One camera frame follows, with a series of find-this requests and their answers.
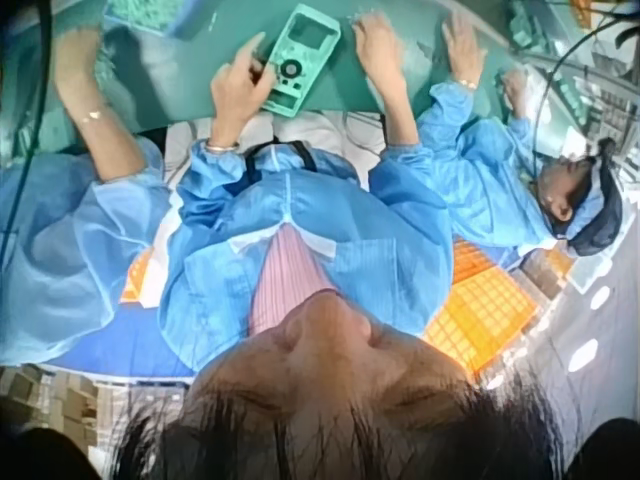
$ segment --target silver bracelet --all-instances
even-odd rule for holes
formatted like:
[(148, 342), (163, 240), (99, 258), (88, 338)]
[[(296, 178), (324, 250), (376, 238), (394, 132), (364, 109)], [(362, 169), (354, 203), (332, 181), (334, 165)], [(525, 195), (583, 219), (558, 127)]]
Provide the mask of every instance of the silver bracelet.
[(89, 115), (87, 117), (81, 118), (80, 119), (80, 123), (89, 123), (92, 122), (94, 120), (100, 120), (100, 118), (102, 117), (102, 111), (101, 110), (94, 110), (92, 112), (89, 112)]
[(214, 147), (213, 145), (209, 145), (209, 141), (207, 140), (204, 144), (204, 148), (209, 153), (231, 153), (236, 152), (238, 148), (240, 148), (240, 144), (235, 142), (231, 147)]
[(478, 86), (473, 82), (467, 82), (466, 80), (458, 80), (458, 83), (471, 91), (476, 91)]

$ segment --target green plastic casing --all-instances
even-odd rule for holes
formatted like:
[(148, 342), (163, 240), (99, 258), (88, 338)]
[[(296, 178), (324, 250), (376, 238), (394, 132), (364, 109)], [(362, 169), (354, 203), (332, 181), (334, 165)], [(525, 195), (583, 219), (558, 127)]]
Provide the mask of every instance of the green plastic casing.
[(337, 20), (306, 5), (298, 5), (269, 56), (278, 81), (263, 108), (294, 117), (338, 40)]

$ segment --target pink striped shirt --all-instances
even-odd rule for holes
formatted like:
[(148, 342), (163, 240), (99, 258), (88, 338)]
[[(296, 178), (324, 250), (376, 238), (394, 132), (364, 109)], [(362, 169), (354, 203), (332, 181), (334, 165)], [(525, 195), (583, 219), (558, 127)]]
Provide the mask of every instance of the pink striped shirt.
[(253, 295), (250, 335), (278, 325), (295, 307), (316, 292), (333, 289), (298, 231), (283, 225), (271, 239)]

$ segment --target hand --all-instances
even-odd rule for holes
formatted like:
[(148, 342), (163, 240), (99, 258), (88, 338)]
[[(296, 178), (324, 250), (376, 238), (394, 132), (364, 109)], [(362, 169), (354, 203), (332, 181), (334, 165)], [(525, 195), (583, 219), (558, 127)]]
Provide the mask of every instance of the hand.
[(453, 33), (446, 23), (442, 33), (449, 51), (451, 73), (456, 82), (478, 86), (487, 51), (478, 47), (473, 27), (461, 13), (453, 13), (451, 20)]
[(402, 73), (404, 48), (388, 20), (379, 13), (369, 13), (358, 19), (353, 31), (362, 68), (380, 95), (383, 98), (406, 95)]
[(513, 69), (502, 77), (504, 83), (504, 91), (507, 94), (513, 115), (516, 118), (524, 118), (527, 116), (527, 76), (520, 69)]
[(216, 107), (210, 145), (231, 147), (242, 129), (264, 104), (276, 83), (272, 65), (262, 67), (253, 53), (264, 38), (259, 33), (236, 54), (233, 64), (224, 64), (211, 81), (211, 95)]
[(101, 43), (98, 28), (70, 30), (56, 40), (54, 83), (63, 102), (96, 85), (93, 69)]

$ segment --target workbench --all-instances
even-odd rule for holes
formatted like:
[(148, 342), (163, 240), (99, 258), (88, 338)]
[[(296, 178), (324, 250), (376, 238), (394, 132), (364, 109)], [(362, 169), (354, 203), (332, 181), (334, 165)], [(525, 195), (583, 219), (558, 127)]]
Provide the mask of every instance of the workbench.
[[(140, 132), (213, 115), (209, 82), (218, 67), (232, 59), (236, 50), (260, 31), (267, 34), (260, 52), (266, 58), (297, 3), (298, 0), (202, 0), (197, 15), (176, 38), (163, 38), (105, 22), (104, 0), (83, 0), (54, 16), (54, 35), (74, 26), (104, 25), (105, 50), (112, 68), (103, 78), (103, 90), (127, 127)], [(383, 11), (405, 43), (405, 74), (415, 114), (429, 106), (430, 86), (448, 77), (441, 23), (450, 15), (450, 6), (455, 2), (307, 0), (306, 3), (338, 19), (342, 38), (303, 109), (379, 111), (356, 58), (350, 27), (359, 14), (371, 10)], [(479, 8), (471, 0), (463, 3), (472, 9)], [(497, 3), (506, 8), (506, 3)], [(479, 42), (489, 50), (474, 112), (505, 119), (507, 111), (496, 89), (497, 78), (500, 72), (514, 66), (516, 60), (501, 33), (504, 25), (493, 28), (490, 12), (491, 9), (484, 8), (472, 15)], [(39, 79), (39, 29), (33, 26), (9, 38), (8, 43), (3, 59), (5, 81), (0, 112), (0, 154), (5, 162), (24, 152), (30, 140), (29, 115)], [(567, 129), (575, 123), (558, 97), (552, 94), (549, 98), (552, 117), (540, 126), (538, 149), (557, 155)], [(52, 86), (47, 94), (39, 140), (40, 151), (59, 151), (78, 141)]]

